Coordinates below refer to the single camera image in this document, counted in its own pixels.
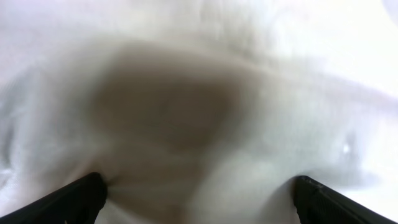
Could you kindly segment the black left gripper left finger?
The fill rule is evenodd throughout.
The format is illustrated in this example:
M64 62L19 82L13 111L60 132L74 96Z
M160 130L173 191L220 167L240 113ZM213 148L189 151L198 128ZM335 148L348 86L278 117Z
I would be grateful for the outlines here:
M94 224L107 196L102 176L92 172L1 217L1 224Z

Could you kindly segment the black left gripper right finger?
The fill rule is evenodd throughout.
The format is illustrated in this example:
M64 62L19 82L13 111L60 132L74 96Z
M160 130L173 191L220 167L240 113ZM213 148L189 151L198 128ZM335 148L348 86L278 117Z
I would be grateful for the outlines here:
M397 224L306 175L293 184L301 224Z

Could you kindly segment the beige khaki shorts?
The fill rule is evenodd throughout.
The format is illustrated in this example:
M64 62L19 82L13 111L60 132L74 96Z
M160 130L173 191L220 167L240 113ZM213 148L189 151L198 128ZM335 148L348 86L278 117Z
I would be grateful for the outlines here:
M309 175L397 197L383 1L2 1L1 215L90 172L98 223L295 223Z

